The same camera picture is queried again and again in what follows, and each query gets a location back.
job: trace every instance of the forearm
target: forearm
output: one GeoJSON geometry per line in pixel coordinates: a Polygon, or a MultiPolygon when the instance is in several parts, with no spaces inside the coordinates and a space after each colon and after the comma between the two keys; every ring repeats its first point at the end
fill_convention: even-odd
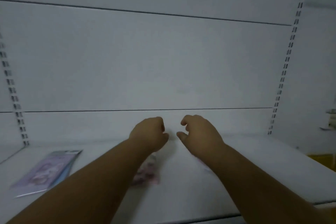
{"type": "Polygon", "coordinates": [[[141,141],[125,140],[42,195],[8,223],[110,223],[149,154],[141,141]]]}
{"type": "Polygon", "coordinates": [[[220,178],[247,223],[331,223],[311,204],[228,145],[205,162],[220,178]]]}

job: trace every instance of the hand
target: hand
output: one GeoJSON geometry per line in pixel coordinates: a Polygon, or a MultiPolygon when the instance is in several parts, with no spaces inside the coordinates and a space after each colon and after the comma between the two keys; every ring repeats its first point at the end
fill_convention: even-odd
{"type": "Polygon", "coordinates": [[[138,123],[131,134],[130,140],[141,140],[147,144],[151,153],[160,150],[168,141],[169,134],[163,133],[165,125],[161,117],[148,118],[138,123]]]}
{"type": "Polygon", "coordinates": [[[207,162],[207,159],[212,156],[215,150],[225,145],[216,128],[202,116],[186,115],[181,121],[181,125],[187,125],[185,129],[189,132],[189,135],[177,132],[177,137],[191,154],[204,163],[207,162]]]}

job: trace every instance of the person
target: person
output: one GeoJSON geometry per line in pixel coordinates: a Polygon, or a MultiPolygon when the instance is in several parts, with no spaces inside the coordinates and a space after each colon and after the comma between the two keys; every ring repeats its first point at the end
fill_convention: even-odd
{"type": "MultiPolygon", "coordinates": [[[[313,205],[226,145],[216,128],[186,115],[177,136],[221,180],[248,224],[333,223],[313,205]]],[[[137,124],[129,138],[39,197],[12,218],[16,223],[110,223],[137,169],[169,135],[161,117],[137,124]]]]}

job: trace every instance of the person's right hand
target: person's right hand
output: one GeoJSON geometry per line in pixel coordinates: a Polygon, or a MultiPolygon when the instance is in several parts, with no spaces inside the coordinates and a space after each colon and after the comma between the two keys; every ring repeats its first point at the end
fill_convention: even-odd
{"type": "Polygon", "coordinates": [[[216,128],[202,116],[186,115],[182,119],[181,125],[187,125],[185,129],[189,134],[177,132],[177,137],[191,154],[203,162],[207,162],[208,157],[211,157],[218,148],[225,145],[216,128]]]}

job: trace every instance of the pink package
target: pink package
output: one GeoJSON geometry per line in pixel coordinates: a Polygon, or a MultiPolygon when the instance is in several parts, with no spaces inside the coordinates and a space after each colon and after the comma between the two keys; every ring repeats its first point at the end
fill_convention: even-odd
{"type": "Polygon", "coordinates": [[[156,173],[156,153],[151,154],[139,167],[131,186],[159,184],[156,173]]]}

